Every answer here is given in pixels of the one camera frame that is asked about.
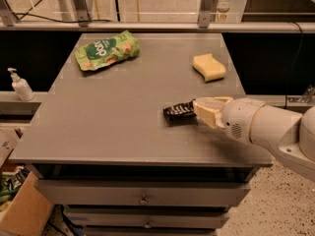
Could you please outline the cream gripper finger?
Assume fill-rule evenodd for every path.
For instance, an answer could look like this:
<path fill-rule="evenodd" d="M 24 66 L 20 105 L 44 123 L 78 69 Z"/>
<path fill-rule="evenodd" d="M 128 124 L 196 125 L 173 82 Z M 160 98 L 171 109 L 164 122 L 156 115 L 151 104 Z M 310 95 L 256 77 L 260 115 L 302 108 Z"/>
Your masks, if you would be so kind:
<path fill-rule="evenodd" d="M 222 110 L 225 103 L 219 100 L 193 102 L 194 113 L 210 128 L 224 128 L 222 121 Z"/>
<path fill-rule="evenodd" d="M 222 111 L 229 103 L 233 101 L 232 97 L 200 97 L 196 99 L 196 105 L 205 109 Z"/>

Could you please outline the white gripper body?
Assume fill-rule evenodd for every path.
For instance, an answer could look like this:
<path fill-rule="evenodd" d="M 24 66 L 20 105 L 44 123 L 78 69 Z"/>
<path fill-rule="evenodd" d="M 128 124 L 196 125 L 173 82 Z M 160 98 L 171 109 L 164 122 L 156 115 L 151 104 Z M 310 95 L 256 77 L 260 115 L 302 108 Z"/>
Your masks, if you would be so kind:
<path fill-rule="evenodd" d="M 226 135 L 238 142 L 250 144 L 252 122 L 266 103 L 253 98 L 238 98 L 231 101 L 222 111 Z"/>

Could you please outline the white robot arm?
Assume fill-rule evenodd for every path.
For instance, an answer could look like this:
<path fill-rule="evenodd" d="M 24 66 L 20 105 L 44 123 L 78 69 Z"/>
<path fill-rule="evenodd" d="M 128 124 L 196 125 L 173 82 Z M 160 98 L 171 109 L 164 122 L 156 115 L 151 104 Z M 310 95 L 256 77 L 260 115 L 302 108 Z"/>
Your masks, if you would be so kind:
<path fill-rule="evenodd" d="M 253 98 L 200 97 L 194 113 L 209 127 L 222 128 L 238 142 L 265 148 L 278 162 L 315 181 L 314 110 L 305 113 Z"/>

